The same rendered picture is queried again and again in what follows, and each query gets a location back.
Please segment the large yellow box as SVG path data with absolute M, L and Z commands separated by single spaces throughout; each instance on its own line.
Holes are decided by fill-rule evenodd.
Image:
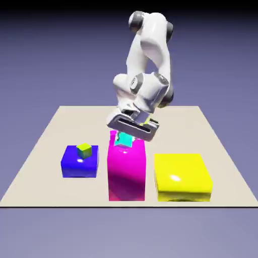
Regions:
M 155 186 L 159 202 L 208 202 L 213 182 L 198 153 L 154 155 Z

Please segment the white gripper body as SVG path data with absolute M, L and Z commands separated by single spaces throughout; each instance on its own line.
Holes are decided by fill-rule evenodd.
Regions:
M 136 112 L 134 111 L 114 111 L 107 118 L 107 126 L 111 129 L 129 134 L 135 138 L 150 142 L 159 128 L 159 122 L 149 119 L 147 123 L 136 123 Z

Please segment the large blue box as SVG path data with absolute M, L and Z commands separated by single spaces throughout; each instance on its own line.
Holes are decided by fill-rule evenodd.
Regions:
M 99 147 L 92 145 L 92 156 L 81 159 L 75 145 L 68 145 L 61 159 L 63 178 L 96 178 L 99 164 Z

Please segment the small cyan cube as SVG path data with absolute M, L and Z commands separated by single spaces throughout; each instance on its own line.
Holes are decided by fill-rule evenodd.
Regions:
M 115 136 L 114 145 L 131 148 L 133 145 L 134 137 L 124 132 L 117 132 Z

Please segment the small yellow-green cube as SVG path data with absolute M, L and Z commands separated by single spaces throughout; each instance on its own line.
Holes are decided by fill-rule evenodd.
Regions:
M 76 148 L 77 148 L 77 154 L 81 159 L 86 159 L 92 156 L 91 145 L 87 143 L 83 143 L 83 144 L 77 145 Z

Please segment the large magenta box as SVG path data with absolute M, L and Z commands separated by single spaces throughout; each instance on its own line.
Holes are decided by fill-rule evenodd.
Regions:
M 131 147 L 116 146 L 116 131 L 110 131 L 107 154 L 110 201 L 144 201 L 146 183 L 145 142 L 136 139 Z

